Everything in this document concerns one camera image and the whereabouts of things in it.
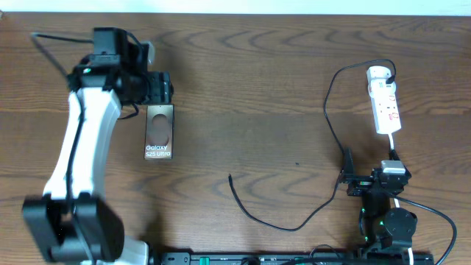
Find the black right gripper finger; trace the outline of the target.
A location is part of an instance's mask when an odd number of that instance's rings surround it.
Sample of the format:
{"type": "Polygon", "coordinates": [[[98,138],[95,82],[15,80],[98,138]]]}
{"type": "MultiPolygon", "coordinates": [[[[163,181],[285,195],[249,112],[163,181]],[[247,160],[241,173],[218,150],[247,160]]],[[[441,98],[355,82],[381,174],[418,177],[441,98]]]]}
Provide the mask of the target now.
{"type": "MultiPolygon", "coordinates": [[[[400,160],[400,161],[401,161],[401,159],[399,158],[399,156],[398,156],[398,154],[397,154],[397,152],[396,152],[395,149],[389,151],[389,160],[400,160]]],[[[405,172],[404,175],[405,175],[406,177],[410,177],[410,176],[411,176],[410,171],[407,169],[407,167],[406,167],[405,165],[404,165],[404,167],[406,168],[406,172],[405,172]]]]}
{"type": "Polygon", "coordinates": [[[343,166],[339,173],[340,183],[349,183],[355,177],[353,157],[350,148],[345,149],[343,166]]]}

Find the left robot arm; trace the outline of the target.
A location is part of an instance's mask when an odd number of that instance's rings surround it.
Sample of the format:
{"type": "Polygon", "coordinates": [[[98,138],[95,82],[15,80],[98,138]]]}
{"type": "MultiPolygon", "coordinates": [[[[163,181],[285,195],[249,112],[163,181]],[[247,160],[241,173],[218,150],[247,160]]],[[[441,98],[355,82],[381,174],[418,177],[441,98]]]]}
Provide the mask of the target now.
{"type": "Polygon", "coordinates": [[[49,263],[159,264],[144,241],[126,236],[124,224],[105,202],[110,140],[121,110],[146,106],[144,157],[173,156],[174,88],[166,71],[150,71],[155,48],[131,32],[97,27],[93,52],[64,73],[69,89],[68,123],[57,165],[39,197],[22,212],[49,263]]]}

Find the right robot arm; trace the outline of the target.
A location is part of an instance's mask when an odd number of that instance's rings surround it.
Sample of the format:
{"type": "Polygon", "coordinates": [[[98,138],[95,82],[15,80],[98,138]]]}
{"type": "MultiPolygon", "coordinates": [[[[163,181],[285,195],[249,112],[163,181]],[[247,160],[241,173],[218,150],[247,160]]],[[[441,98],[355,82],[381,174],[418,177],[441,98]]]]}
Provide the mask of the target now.
{"type": "Polygon", "coordinates": [[[412,237],[417,216],[393,197],[404,191],[411,173],[397,153],[392,150],[380,167],[373,168],[369,175],[360,175],[355,173],[353,157],[347,149],[339,178],[340,183],[347,184],[347,195],[362,201],[359,229],[366,243],[358,257],[414,264],[412,237]]]}

